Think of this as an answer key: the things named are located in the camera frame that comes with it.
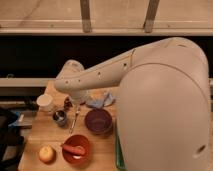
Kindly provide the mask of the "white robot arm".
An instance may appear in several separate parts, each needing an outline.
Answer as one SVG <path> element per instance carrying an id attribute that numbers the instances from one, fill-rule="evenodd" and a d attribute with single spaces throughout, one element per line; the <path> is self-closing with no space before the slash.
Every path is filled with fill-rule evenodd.
<path id="1" fill-rule="evenodd" d="M 206 171 L 211 121 L 208 61 L 186 38 L 139 46 L 90 69 L 67 62 L 55 88 L 117 88 L 117 129 L 127 171 Z"/>

